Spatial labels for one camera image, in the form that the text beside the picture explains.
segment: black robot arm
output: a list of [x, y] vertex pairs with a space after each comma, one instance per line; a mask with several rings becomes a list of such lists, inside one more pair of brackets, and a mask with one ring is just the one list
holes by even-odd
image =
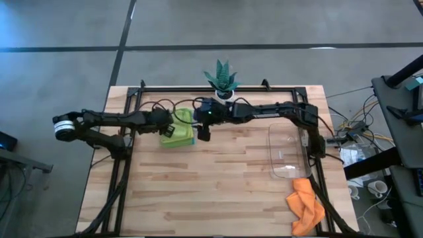
[[171, 133], [169, 127], [173, 123], [168, 110], [154, 108], [151, 112], [137, 111], [130, 114], [95, 112], [82, 110], [53, 117], [56, 139], [87, 142], [91, 147], [100, 145], [107, 148], [113, 159], [124, 159], [127, 146], [120, 135], [108, 136], [92, 130], [95, 126], [126, 127], [139, 134], [159, 132]]
[[314, 157], [325, 156], [325, 140], [319, 133], [318, 108], [299, 102], [283, 102], [253, 106], [249, 103], [226, 102], [221, 104], [215, 99], [204, 99], [201, 107], [194, 111], [194, 119], [201, 123], [197, 126], [198, 139], [209, 141], [209, 126], [232, 123], [242, 124], [257, 118], [287, 118], [309, 134], [309, 154]]

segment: orange towel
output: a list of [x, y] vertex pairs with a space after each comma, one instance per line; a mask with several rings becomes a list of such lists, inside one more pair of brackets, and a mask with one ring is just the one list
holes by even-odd
[[316, 201], [309, 179], [293, 180], [295, 192], [286, 198], [291, 211], [299, 217], [292, 223], [292, 235], [307, 235], [325, 216], [325, 209]]

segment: clear plastic container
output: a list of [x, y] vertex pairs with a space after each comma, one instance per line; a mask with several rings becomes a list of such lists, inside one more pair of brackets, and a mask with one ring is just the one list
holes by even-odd
[[268, 141], [272, 178], [296, 179], [311, 175], [307, 153], [303, 146], [308, 142], [306, 131], [289, 123], [274, 123], [269, 126]]

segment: wooden tabletop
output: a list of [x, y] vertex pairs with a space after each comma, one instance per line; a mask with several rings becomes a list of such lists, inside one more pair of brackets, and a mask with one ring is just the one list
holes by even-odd
[[[309, 103], [319, 107], [319, 116], [332, 127], [323, 87], [304, 87]], [[110, 89], [106, 112], [123, 112], [127, 89]], [[143, 93], [141, 101], [213, 96], [212, 93]], [[292, 101], [290, 93], [281, 92], [238, 92], [236, 96], [246, 98], [251, 104]], [[192, 108], [190, 102], [181, 107]], [[144, 109], [150, 108], [151, 105], [145, 105]], [[285, 200], [293, 192], [292, 180], [275, 176], [278, 172], [273, 173], [270, 166], [268, 135], [269, 126], [274, 123], [296, 130], [284, 118], [224, 124], [211, 127], [209, 142], [197, 140], [195, 145], [175, 149], [162, 148], [158, 134], [137, 135], [121, 235], [291, 235], [291, 223], [298, 220]], [[329, 135], [323, 123], [319, 122], [319, 129], [323, 136]], [[118, 128], [100, 131], [112, 135]], [[288, 144], [285, 148], [287, 156], [301, 156], [301, 150]], [[327, 152], [339, 156], [335, 149]], [[107, 155], [107, 150], [100, 149], [95, 152], [93, 162]], [[348, 225], [358, 231], [342, 164], [330, 157], [324, 158], [322, 164], [329, 200]], [[113, 160], [106, 159], [91, 169], [77, 231], [84, 230], [106, 202], [112, 166]]]

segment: concrete floor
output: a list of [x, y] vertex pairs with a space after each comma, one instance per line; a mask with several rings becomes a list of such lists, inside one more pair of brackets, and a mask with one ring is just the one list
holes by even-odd
[[[129, 5], [130, 0], [2, 1], [0, 48], [118, 46]], [[411, 0], [138, 0], [132, 20], [128, 46], [407, 43], [423, 38], [422, 16]], [[230, 60], [246, 85], [266, 78], [274, 85], [324, 85], [333, 95], [370, 86], [372, 77], [396, 72], [422, 50], [126, 52], [116, 84], [138, 85], [144, 79], [148, 85], [205, 85], [202, 71], [212, 71], [221, 59]], [[56, 141], [51, 119], [82, 108], [102, 110], [115, 58], [116, 52], [0, 53], [0, 130], [19, 139], [17, 153], [54, 164], [50, 175], [32, 176], [34, 188], [22, 193], [10, 237], [75, 231], [93, 151], [82, 142]], [[371, 94], [366, 89], [328, 103], [352, 116]], [[372, 130], [389, 136], [380, 109], [372, 114]], [[337, 117], [332, 120], [340, 123]], [[383, 226], [373, 232], [389, 235]]]

